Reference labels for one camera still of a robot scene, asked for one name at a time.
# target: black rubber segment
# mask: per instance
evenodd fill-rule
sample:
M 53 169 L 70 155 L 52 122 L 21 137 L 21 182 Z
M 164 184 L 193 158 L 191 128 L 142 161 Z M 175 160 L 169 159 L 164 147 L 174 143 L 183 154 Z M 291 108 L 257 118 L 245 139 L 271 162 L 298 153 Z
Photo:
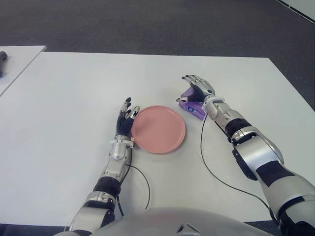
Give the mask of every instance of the black rubber segment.
M 239 154 L 239 152 L 234 149 L 232 151 L 235 159 L 236 159 L 236 163 L 239 165 L 239 167 L 241 168 L 241 170 L 243 171 L 243 173 L 246 175 L 247 178 L 251 179 L 251 180 L 257 180 L 257 177 L 253 174 L 253 172 L 250 170 L 250 168 L 248 167 L 248 165 L 246 164 L 246 162 L 243 160 L 243 158 L 241 157 L 241 155 Z
M 202 90 L 196 85 L 191 85 L 191 87 L 193 88 L 193 94 L 187 97 L 188 102 L 203 102 L 206 96 Z
M 102 191 L 112 195 L 115 199 L 120 194 L 120 182 L 112 177 L 102 177 L 98 180 L 93 191 Z
M 269 187 L 273 182 L 287 176 L 295 176 L 290 171 L 287 171 L 279 161 L 270 161 L 260 166 L 256 172 L 259 174 L 262 181 Z
M 2 62 L 7 58 L 8 58 L 8 55 L 4 51 L 0 52 L 0 67 L 1 67 Z
M 114 211 L 108 211 L 104 218 L 103 218 L 103 221 L 102 221 L 102 224 L 101 224 L 101 228 L 104 227 L 105 225 L 108 225 L 110 222 L 114 221 L 115 220 L 115 214 L 114 214 Z
M 297 198 L 293 198 L 290 201 L 286 202 L 285 204 L 282 205 L 282 207 L 279 209 L 278 211 L 278 216 L 279 218 L 281 217 L 281 215 L 292 205 L 300 203 L 304 201 L 303 197 L 297 197 Z
M 280 230 L 283 236 L 314 236 L 315 228 L 305 221 L 294 223 L 286 212 L 280 217 Z
M 231 142 L 231 138 L 236 131 L 240 130 L 241 128 L 248 127 L 248 126 L 251 126 L 251 124 L 249 124 L 247 120 L 245 119 L 237 118 L 237 119 L 231 120 L 225 126 L 225 133 L 227 135 L 228 141 Z
M 115 210 L 114 199 L 112 199 L 112 202 L 110 202 L 110 199 L 109 199 L 109 201 L 107 203 L 103 203 L 100 201 L 88 201 L 84 204 L 84 207 L 93 207 L 93 208 Z

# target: purple object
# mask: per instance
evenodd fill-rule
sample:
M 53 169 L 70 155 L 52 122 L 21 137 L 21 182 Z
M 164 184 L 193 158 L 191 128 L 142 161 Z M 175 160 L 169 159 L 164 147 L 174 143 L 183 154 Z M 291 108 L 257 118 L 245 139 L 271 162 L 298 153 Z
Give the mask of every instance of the purple object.
M 188 97 L 189 95 L 192 95 L 192 93 L 193 88 L 190 87 L 182 94 L 182 97 Z M 201 102 L 180 102 L 179 106 L 200 120 L 203 120 L 206 116 L 206 113 L 202 109 Z

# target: robotic hand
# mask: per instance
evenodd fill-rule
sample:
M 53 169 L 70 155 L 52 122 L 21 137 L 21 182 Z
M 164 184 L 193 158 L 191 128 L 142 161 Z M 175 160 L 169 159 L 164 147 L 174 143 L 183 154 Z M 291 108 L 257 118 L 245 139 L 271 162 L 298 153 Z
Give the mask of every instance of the robotic hand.
M 204 102 L 203 110 L 233 144 L 232 153 L 243 173 L 260 183 L 282 234 L 314 235 L 314 186 L 284 167 L 284 159 L 277 146 L 224 103 L 222 97 L 217 97 L 207 81 L 195 75 L 186 75 L 182 79 L 189 82 L 194 93 L 177 101 Z
M 131 98 L 123 103 L 116 126 L 116 136 L 111 143 L 109 161 L 96 186 L 72 220 L 69 232 L 60 236 L 90 235 L 115 220 L 114 209 L 121 184 L 127 171 L 126 163 L 130 162 L 133 140 L 128 136 L 134 118 L 139 113 L 139 106 L 128 110 Z

